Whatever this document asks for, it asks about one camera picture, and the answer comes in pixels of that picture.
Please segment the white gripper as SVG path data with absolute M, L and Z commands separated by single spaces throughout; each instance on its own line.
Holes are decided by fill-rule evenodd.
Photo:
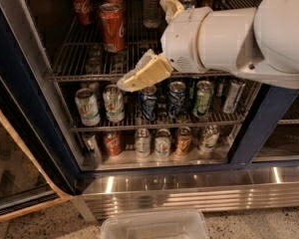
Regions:
M 175 68 L 180 73 L 203 73 L 199 59 L 198 37 L 204 18 L 212 12 L 209 7 L 184 10 L 178 0 L 160 0 L 165 13 L 165 28 L 160 42 L 162 53 L 148 49 L 136 67 L 117 82 L 124 92 L 136 92 L 154 86 L 170 77 Z

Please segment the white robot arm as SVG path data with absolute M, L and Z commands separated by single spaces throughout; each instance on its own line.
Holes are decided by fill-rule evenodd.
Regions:
M 160 0 L 167 27 L 162 52 L 148 50 L 118 81 L 135 92 L 167 79 L 172 71 L 229 73 L 275 87 L 299 89 L 299 0 L 262 0 L 258 7 L 185 10 Z

